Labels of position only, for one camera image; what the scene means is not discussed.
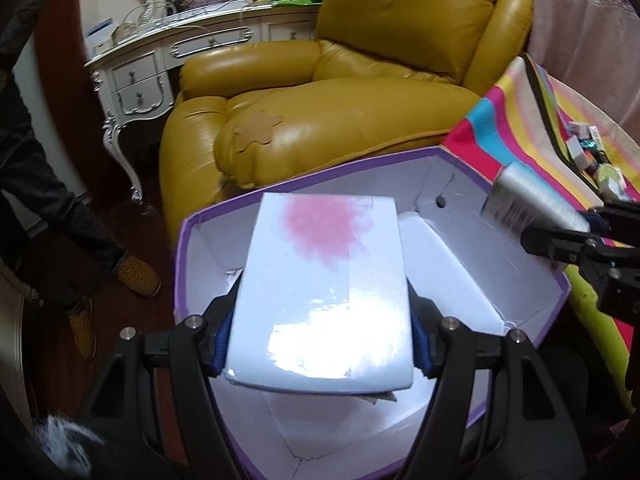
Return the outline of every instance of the yellow leather armchair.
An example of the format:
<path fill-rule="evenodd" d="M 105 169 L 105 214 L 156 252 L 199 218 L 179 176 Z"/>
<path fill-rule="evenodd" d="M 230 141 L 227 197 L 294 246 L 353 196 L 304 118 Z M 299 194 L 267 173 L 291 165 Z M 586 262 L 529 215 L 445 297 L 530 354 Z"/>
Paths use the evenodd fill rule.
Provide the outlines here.
<path fill-rule="evenodd" d="M 437 144 L 520 52 L 531 17 L 532 0 L 324 0 L 314 40 L 188 60 L 160 151 L 172 241 L 242 190 Z"/>

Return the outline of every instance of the white vanity desk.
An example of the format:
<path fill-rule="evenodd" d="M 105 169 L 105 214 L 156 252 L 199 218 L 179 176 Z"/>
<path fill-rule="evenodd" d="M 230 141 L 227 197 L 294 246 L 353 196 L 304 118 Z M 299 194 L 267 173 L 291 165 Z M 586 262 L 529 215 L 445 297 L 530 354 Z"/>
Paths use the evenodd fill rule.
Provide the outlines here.
<path fill-rule="evenodd" d="M 132 200 L 142 200 L 142 186 L 120 149 L 118 137 L 125 124 L 155 119 L 172 108 L 174 95 L 167 71 L 214 48 L 310 40 L 320 7 L 241 5 L 235 9 L 196 9 L 163 18 L 155 27 L 127 38 L 85 65 L 105 115 L 102 142 L 127 172 Z"/>

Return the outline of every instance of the carved table leg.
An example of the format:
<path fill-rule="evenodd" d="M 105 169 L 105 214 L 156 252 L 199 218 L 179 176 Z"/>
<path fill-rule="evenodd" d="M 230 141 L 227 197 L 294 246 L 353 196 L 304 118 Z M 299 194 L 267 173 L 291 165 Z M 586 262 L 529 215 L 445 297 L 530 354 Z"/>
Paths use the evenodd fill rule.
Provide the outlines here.
<path fill-rule="evenodd" d="M 115 161 L 120 164 L 131 181 L 132 202 L 142 202 L 142 185 L 140 184 L 140 179 L 120 149 L 118 138 L 120 137 L 121 126 L 116 123 L 116 118 L 111 111 L 107 113 L 107 118 L 104 120 L 102 129 L 104 130 L 102 143 L 104 144 L 105 149 L 115 159 Z"/>

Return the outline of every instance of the drawer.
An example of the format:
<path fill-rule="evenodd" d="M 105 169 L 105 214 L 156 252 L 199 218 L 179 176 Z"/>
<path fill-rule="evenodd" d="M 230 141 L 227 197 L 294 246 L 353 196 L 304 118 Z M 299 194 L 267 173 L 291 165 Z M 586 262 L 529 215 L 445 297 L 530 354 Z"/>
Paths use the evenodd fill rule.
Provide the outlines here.
<path fill-rule="evenodd" d="M 264 40 L 311 40 L 314 36 L 315 23 L 306 16 L 292 18 L 287 16 L 287 21 L 273 18 L 264 20 Z"/>
<path fill-rule="evenodd" d="M 190 34 L 174 36 L 168 45 L 167 68 L 183 64 L 186 58 L 213 48 L 260 41 L 259 28 L 247 23 L 247 20 L 242 25 L 240 22 L 229 22 L 219 24 L 216 28 L 211 32 L 194 29 Z"/>
<path fill-rule="evenodd" d="M 158 73 L 158 64 L 153 52 L 144 54 L 111 69 L 117 90 L 141 82 Z"/>
<path fill-rule="evenodd" d="M 145 115 L 162 106 L 165 88 L 160 76 L 152 76 L 124 87 L 116 94 L 124 115 Z"/>

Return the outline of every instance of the open cardboard box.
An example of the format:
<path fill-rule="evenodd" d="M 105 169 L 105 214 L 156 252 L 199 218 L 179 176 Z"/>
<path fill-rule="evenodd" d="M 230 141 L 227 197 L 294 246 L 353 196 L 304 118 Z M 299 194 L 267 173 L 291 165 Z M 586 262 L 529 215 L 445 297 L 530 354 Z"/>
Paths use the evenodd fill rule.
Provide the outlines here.
<path fill-rule="evenodd" d="M 265 191 L 391 196 L 402 255 L 416 292 L 478 332 L 520 327 L 535 344 L 570 286 L 518 239 L 480 218 L 490 184 L 442 148 L 359 160 L 203 209 L 182 225 L 175 319 L 201 314 L 244 267 Z M 434 381 L 414 368 L 398 402 L 277 394 L 211 381 L 238 457 L 255 479 L 374 480 L 400 468 Z M 488 373 L 476 373 L 469 423 L 484 410 Z"/>

